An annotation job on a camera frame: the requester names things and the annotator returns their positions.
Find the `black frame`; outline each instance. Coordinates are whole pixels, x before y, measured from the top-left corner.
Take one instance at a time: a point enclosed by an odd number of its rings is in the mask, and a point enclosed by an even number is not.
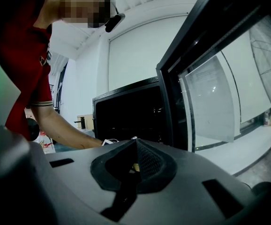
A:
[[[204,63],[271,13],[271,0],[198,0],[157,65],[168,145],[188,150],[187,118],[178,75]]]
[[[105,94],[102,94],[98,97],[93,98],[93,122],[94,122],[94,132],[95,132],[95,137],[99,138],[99,129],[98,129],[98,123],[97,123],[97,111],[96,111],[96,106],[97,103],[103,102],[112,98],[116,98],[122,95],[126,95],[129,93],[133,93],[136,91],[148,89],[148,88],[153,88],[159,86],[158,83],[158,77],[151,77],[139,82],[135,82],[132,84],[129,84],[127,86],[115,89],[113,91],[107,92]]]

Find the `oven door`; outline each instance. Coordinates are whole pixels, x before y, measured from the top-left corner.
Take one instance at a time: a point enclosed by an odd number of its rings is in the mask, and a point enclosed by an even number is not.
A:
[[[198,0],[157,74],[168,145],[271,146],[271,0]]]

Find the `neck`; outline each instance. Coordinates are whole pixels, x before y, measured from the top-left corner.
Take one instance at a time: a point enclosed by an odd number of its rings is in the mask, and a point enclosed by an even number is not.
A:
[[[33,26],[36,28],[47,29],[53,22],[60,20],[59,9],[60,0],[45,0],[38,15],[38,19]]]

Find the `black earphone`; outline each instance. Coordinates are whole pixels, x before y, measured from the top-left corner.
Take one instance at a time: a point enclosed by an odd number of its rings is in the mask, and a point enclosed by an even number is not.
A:
[[[105,31],[111,32],[114,30],[124,19],[125,14],[119,13],[117,7],[115,6],[117,15],[111,17],[104,25],[105,25]]]

